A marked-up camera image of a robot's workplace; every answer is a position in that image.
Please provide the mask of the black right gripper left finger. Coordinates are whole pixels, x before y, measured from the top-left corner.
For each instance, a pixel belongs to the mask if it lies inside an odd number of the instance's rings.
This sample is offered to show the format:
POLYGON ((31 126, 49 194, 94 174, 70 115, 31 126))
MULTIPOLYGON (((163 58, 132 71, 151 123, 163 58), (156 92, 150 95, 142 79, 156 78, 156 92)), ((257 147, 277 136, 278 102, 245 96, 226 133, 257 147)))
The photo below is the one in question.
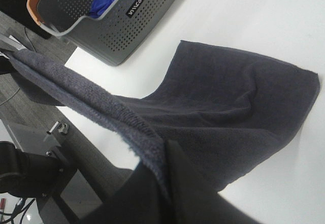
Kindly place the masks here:
POLYGON ((155 176, 136 167, 126 183, 95 211, 78 223, 172 223, 173 210, 155 176))

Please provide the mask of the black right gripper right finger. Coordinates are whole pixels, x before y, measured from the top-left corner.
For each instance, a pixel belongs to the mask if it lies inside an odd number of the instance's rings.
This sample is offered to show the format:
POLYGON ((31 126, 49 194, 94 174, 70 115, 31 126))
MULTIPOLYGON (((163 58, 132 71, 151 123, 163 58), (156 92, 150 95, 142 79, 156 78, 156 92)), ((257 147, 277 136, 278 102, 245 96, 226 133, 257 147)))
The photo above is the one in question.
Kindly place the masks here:
POLYGON ((176 223, 258 223, 221 197, 176 141, 167 141, 166 157, 176 223))

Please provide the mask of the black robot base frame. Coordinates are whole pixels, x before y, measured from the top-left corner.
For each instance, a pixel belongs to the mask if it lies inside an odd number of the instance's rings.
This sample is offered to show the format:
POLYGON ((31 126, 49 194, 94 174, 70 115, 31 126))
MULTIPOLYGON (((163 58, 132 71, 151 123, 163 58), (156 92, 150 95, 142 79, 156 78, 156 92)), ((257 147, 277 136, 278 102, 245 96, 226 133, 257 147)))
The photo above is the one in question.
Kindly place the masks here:
POLYGON ((35 199, 43 223, 77 223, 102 204, 60 145, 68 131, 1 121, 1 193, 35 199))

